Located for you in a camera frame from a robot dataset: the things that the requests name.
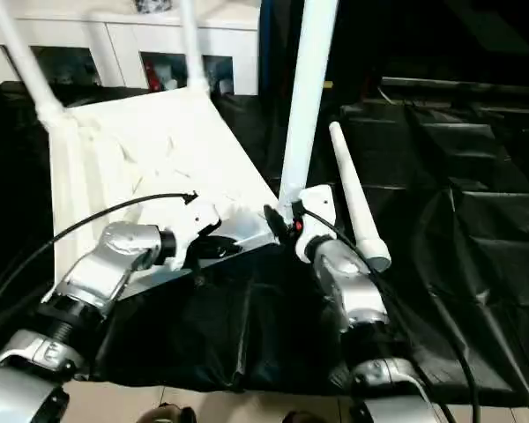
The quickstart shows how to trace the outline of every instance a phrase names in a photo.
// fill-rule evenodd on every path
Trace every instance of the white pole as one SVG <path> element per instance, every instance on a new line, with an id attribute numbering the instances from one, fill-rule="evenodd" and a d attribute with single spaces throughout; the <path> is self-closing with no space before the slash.
<path id="1" fill-rule="evenodd" d="M 183 42 L 186 52 L 186 65 L 188 67 L 188 87 L 201 88 L 208 91 L 208 82 L 205 79 L 202 55 L 197 39 L 195 0 L 181 0 L 179 8 L 183 22 Z"/>
<path id="2" fill-rule="evenodd" d="M 353 224 L 356 246 L 372 267 L 377 271 L 385 271 L 391 264 L 390 252 L 376 230 L 376 224 L 354 168 L 341 125 L 338 122 L 332 122 L 329 125 L 329 132 L 332 136 L 333 150 L 335 150 L 335 158 L 345 191 L 346 206 Z"/>
<path id="3" fill-rule="evenodd" d="M 338 0 L 306 0 L 303 8 L 279 195 L 279 212 L 288 221 L 292 202 L 306 188 L 337 7 Z"/>
<path id="4" fill-rule="evenodd" d="M 34 54 L 23 42 L 18 28 L 8 12 L 6 0 L 0 0 L 0 28 L 4 33 L 11 59 L 16 64 L 19 74 L 34 99 L 37 115 L 45 124 L 44 121 L 50 121 L 53 115 L 62 112 L 63 106 L 51 92 Z"/>

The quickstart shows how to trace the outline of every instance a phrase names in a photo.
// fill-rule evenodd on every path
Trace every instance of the white conical stick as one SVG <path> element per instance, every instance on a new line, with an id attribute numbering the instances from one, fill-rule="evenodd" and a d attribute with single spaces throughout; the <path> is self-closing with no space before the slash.
<path id="1" fill-rule="evenodd" d="M 385 271 L 391 264 L 390 252 L 376 230 L 376 224 L 354 168 L 341 125 L 338 122 L 332 122 L 329 125 L 329 132 L 332 136 L 333 150 L 335 150 L 335 158 L 345 191 L 346 206 L 353 224 L 356 246 L 372 267 L 377 271 Z"/>

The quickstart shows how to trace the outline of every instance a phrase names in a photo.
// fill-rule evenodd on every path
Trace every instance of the black plastic sheet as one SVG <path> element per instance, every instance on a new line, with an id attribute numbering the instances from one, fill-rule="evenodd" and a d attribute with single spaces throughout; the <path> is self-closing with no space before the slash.
<path id="1" fill-rule="evenodd" d="M 58 91 L 65 104 L 136 93 Z M 216 106 L 277 190 L 287 105 L 233 96 Z M 529 406 L 529 115 L 372 105 L 347 111 L 341 124 L 392 255 L 384 274 L 393 292 L 389 312 L 434 383 L 433 399 L 468 401 L 440 308 L 468 356 L 481 402 Z M 0 88 L 0 175 L 1 272 L 20 245 L 47 239 L 52 227 L 47 134 L 19 85 Z M 339 223 L 350 227 L 338 179 L 321 119 L 309 185 L 334 187 Z M 31 304 L 30 293 L 51 274 L 47 256 L 14 284 L 0 312 L 0 339 L 19 323 L 8 310 Z M 293 251 L 267 246 L 121 301 L 99 337 L 93 379 L 345 393 L 326 307 L 309 267 Z"/>

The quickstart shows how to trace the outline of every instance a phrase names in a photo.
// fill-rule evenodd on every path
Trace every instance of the wrinkled black cloth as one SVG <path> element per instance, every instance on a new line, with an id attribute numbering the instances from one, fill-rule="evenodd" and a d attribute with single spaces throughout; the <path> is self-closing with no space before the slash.
<path id="1" fill-rule="evenodd" d="M 67 105 L 138 93 L 56 90 Z M 289 106 L 241 96 L 215 104 L 278 192 Z M 481 402 L 529 406 L 529 115 L 375 105 L 348 110 L 340 121 L 391 252 L 387 307 L 433 382 L 432 398 L 469 400 L 443 336 L 446 315 Z M 318 124 L 309 185 L 333 186 L 339 224 L 349 228 L 326 122 Z M 24 90 L 1 85 L 0 273 L 18 251 L 52 234 L 47 146 Z M 0 311 L 0 342 L 19 324 L 11 311 L 29 307 L 51 276 L 49 255 L 14 284 Z M 346 393 L 327 307 L 309 267 L 270 245 L 118 303 L 99 336 L 93 379 Z"/>

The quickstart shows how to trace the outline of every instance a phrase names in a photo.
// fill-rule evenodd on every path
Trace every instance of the white metal frame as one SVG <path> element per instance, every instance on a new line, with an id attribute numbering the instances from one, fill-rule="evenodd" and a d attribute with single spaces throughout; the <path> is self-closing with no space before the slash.
<path id="1" fill-rule="evenodd" d="M 279 208 L 292 218 L 292 203 L 306 188 L 317 115 L 324 89 L 339 0 L 306 0 L 290 108 Z"/>

